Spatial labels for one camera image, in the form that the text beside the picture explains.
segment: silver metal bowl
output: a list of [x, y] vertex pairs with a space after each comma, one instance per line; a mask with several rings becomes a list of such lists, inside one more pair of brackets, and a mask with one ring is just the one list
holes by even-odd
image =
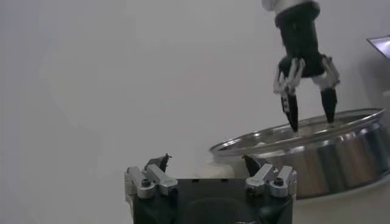
[[298, 173], [297, 198], [344, 192], [371, 184], [390, 171], [390, 135], [381, 124], [384, 110], [338, 113], [331, 126], [326, 117], [250, 133], [213, 146], [215, 158], [253, 155]]

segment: metal bowl rim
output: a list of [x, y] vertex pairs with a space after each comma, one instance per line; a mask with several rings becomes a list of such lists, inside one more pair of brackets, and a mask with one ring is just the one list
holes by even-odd
[[[256, 150], [261, 150], [262, 152], [267, 152], [270, 149], [279, 148], [279, 147], [287, 145], [287, 144], [288, 145], [290, 145], [290, 144], [297, 144], [298, 142], [307, 141], [309, 139], [313, 140], [313, 138], [314, 139], [324, 138], [324, 137], [327, 137], [327, 136], [330, 136], [330, 135], [335, 135], [337, 133], [344, 132], [344, 131], [347, 131], [347, 130], [350, 130], [350, 129], [353, 129], [353, 128], [357, 128], [357, 127], [360, 127], [360, 126], [365, 126], [365, 125], [370, 124], [373, 121], [376, 121], [379, 118], [381, 118], [381, 116], [383, 115], [384, 112], [385, 112], [385, 109], [382, 109], [382, 108], [363, 108], [363, 109], [359, 109], [359, 110], [342, 111], [342, 112], [338, 112], [336, 115], [337, 116], [343, 116], [345, 114], [350, 114], [350, 113], [362, 113], [362, 115], [367, 114], [367, 116], [365, 116], [362, 119], [358, 119], [356, 121], [352, 121], [352, 122], [348, 122], [348, 123], [342, 124], [342, 125], [334, 128], [334, 129], [331, 129], [331, 130], [327, 129], [327, 130], [317, 131], [317, 132], [313, 133], [312, 135], [296, 136], [296, 137], [290, 138], [290, 139], [275, 141], [275, 142], [272, 142], [270, 144], [245, 147], [245, 148], [241, 148], [241, 149], [238, 149], [238, 150], [229, 150], [228, 152], [220, 151], [220, 149], [223, 149], [224, 147], [227, 147], [227, 146], [230, 146], [232, 144], [235, 144], [235, 143], [239, 142], [243, 138], [250, 137], [250, 136], [253, 136], [253, 135], [257, 135], [257, 134], [261, 134], [261, 133], [266, 133], [266, 132], [269, 132], [269, 131], [277, 131], [277, 130], [281, 130], [281, 129], [286, 129], [286, 128], [289, 127], [288, 124], [283, 124], [283, 125], [279, 125], [279, 126], [276, 126], [276, 127], [266, 128], [266, 129], [260, 130], [260, 131], [254, 131], [254, 132], [248, 133], [246, 135], [242, 135], [242, 136], [237, 137], [237, 138], [229, 139], [227, 141], [224, 141], [222, 143], [219, 143], [219, 144], [216, 144], [216, 145], [212, 146], [209, 149], [209, 152], [214, 154], [215, 156], [232, 156], [233, 154], [235, 154], [235, 155], [242, 155], [243, 153], [241, 153], [241, 152], [243, 152], [245, 150], [250, 150], [250, 149], [252, 149], [252, 150], [256, 149]], [[310, 123], [310, 121], [313, 121], [313, 120], [316, 120], [316, 119], [323, 119], [323, 118], [325, 118], [325, 115], [311, 117], [311, 118], [308, 118], [308, 119], [303, 119], [303, 120], [299, 121], [299, 123], [300, 124], [306, 124], [306, 123]]]

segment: white wall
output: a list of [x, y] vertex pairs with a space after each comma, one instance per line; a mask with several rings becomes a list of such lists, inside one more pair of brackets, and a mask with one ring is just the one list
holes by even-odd
[[[388, 0], [321, 1], [338, 110], [378, 107], [390, 63], [367, 37]], [[0, 1], [0, 223], [129, 223], [122, 172], [169, 152], [184, 177], [215, 143], [286, 119], [284, 51], [260, 0]], [[300, 117], [322, 113], [311, 81]]]

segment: screw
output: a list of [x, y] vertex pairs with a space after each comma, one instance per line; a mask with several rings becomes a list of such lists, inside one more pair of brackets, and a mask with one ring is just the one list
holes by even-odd
[[255, 194], [256, 194], [255, 189], [253, 189], [253, 188], [251, 188], [251, 187], [247, 188], [247, 189], [246, 189], [246, 194], [247, 194], [248, 196], [250, 196], [250, 197], [254, 197]]
[[276, 186], [283, 186], [284, 183], [285, 183], [285, 182], [284, 182], [283, 179], [280, 178], [280, 177], [276, 178], [276, 180], [274, 181], [274, 184], [275, 184]]
[[142, 179], [141, 186], [142, 187], [149, 187], [152, 184], [152, 182], [149, 179]]

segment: metal bracket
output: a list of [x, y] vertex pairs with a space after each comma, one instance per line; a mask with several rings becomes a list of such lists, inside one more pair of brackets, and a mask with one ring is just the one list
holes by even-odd
[[255, 195], [264, 192], [265, 184], [274, 179], [274, 166], [264, 164], [260, 170], [253, 176], [245, 180], [246, 191], [252, 191]]
[[288, 195], [295, 197], [297, 190], [297, 172], [291, 166], [283, 166], [277, 178], [269, 184], [270, 193], [277, 198]]
[[129, 201], [134, 195], [139, 198], [153, 197], [155, 184], [148, 180], [138, 167], [129, 167], [124, 173], [124, 181], [126, 201]]
[[146, 167], [145, 175], [156, 182], [161, 194], [163, 195], [168, 196], [174, 189], [177, 189], [177, 180], [169, 177], [155, 164], [151, 164]]

